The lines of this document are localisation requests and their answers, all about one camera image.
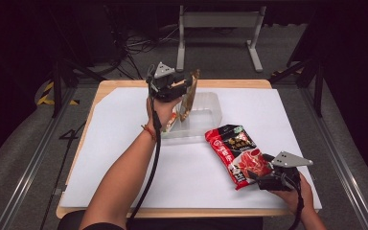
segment metal rod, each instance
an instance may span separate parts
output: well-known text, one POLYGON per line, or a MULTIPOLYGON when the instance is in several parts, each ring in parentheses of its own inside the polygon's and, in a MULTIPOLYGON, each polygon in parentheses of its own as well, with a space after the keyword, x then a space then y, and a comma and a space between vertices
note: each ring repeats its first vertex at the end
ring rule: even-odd
POLYGON ((8 202, 4 212, 0 218, 0 230, 9 229, 14 217, 16 216, 17 211, 22 204, 23 199, 25 198, 29 188, 32 185, 33 180, 35 179, 35 175, 37 174, 38 168, 41 165, 41 162, 44 159, 46 154, 47 146, 53 136, 53 133, 58 126, 59 121, 61 120, 69 102, 71 101, 76 89, 75 88, 67 88, 65 92, 65 97, 63 104, 64 106, 58 112, 58 116, 56 118, 52 118, 49 125, 46 127, 44 131, 44 135, 40 140, 40 143, 37 146, 37 149, 34 152, 34 155, 29 162, 28 167, 26 168, 23 175, 20 177, 20 180, 14 190, 10 201, 8 202))
POLYGON ((339 179, 342 183, 345 192, 350 199, 352 206, 356 212, 357 218, 359 219, 362 228, 368 229, 368 205, 366 200, 363 197, 360 188, 357 185, 357 182, 352 175, 345 159, 341 155, 341 153, 337 150, 334 140, 322 118, 319 118, 316 114, 315 108, 312 106, 312 95, 307 88, 301 88, 300 92, 302 93, 303 99, 307 104, 307 107, 310 109, 310 114, 315 120, 315 124, 327 145, 329 151, 327 151, 331 162, 336 170, 336 173, 339 176, 339 179))

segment transparent plastic tray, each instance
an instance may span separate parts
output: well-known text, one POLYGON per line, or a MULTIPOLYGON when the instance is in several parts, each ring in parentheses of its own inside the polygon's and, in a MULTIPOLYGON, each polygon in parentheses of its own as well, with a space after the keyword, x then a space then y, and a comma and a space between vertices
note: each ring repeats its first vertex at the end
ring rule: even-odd
MULTIPOLYGON (((177 113, 181 103, 176 106, 177 113)), ((163 132, 163 139, 203 136, 206 131, 217 128, 222 120, 222 111, 218 95, 213 92, 197 92, 193 108, 186 120, 180 122, 177 115, 175 123, 169 132, 163 132)))

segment white board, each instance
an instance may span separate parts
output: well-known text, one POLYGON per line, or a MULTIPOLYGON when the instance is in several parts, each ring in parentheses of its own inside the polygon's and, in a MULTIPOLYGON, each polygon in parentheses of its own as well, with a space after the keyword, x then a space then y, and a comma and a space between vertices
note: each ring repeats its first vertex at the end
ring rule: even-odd
MULTIPOLYGON (((88 206, 107 169, 141 132, 140 125, 147 122, 147 90, 117 88, 95 106, 60 207, 88 206)), ((220 125, 242 125, 263 153, 276 156, 285 150, 302 156, 277 90, 198 88, 197 92, 217 93, 222 109, 220 125)), ((307 167, 299 170, 312 185, 314 208, 321 209, 307 167)), ((276 195, 260 191, 258 185, 236 191, 223 163, 204 138, 190 137, 162 140, 158 168, 142 207, 277 209, 285 204, 276 195)))

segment skin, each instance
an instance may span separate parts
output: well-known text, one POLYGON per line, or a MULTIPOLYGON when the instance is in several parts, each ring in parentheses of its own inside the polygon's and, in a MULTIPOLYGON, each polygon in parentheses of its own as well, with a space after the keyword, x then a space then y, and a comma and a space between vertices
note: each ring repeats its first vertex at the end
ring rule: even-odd
MULTIPOLYGON (((304 208, 301 213, 301 222, 307 230, 325 230, 327 229, 321 218, 313 208, 313 196, 311 185, 307 182, 305 176, 300 174, 301 178, 301 195, 304 199, 304 208)), ((270 191, 279 196, 286 204, 289 210, 295 215, 297 212, 298 194, 295 190, 286 191, 270 191)))
MULTIPOLYGON (((180 101, 181 98, 170 103, 154 101, 154 110, 157 111, 162 130, 171 118, 173 108, 180 101)), ((155 134, 149 99, 147 99, 147 111, 149 117, 147 126, 155 134)), ((86 209, 80 229, 99 222, 113 223, 127 229, 127 213, 132 202, 138 196, 146 176, 146 170, 137 169, 148 168, 155 146, 156 142, 148 131, 142 130, 138 134, 132 144, 113 163, 103 177, 86 209)), ((322 220, 313 209, 311 186, 302 174, 301 189, 305 205, 301 214, 301 221, 305 228, 308 230, 326 229, 322 220)), ((271 191, 271 193, 282 198, 289 210, 295 214, 298 202, 296 191, 271 191)))
MULTIPOLYGON (((171 118, 173 107, 180 101, 181 98, 170 103, 154 101, 154 110, 158 114, 162 129, 171 118)), ((147 126, 155 134, 149 99, 147 111, 147 126)), ((146 170, 137 169, 148 168, 155 145, 156 142, 152 140, 149 132, 143 130, 138 134, 103 177, 84 214, 80 229, 98 222, 109 222, 127 229, 127 213, 139 194, 146 175, 146 170)))

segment bracelet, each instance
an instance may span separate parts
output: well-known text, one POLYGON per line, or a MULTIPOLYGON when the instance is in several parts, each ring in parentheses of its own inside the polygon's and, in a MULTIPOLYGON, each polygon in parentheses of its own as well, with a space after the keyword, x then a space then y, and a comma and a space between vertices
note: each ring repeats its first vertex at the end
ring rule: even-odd
POLYGON ((148 125, 141 126, 143 130, 146 130, 151 135, 151 140, 157 142, 156 136, 154 135, 154 132, 148 127, 148 125))

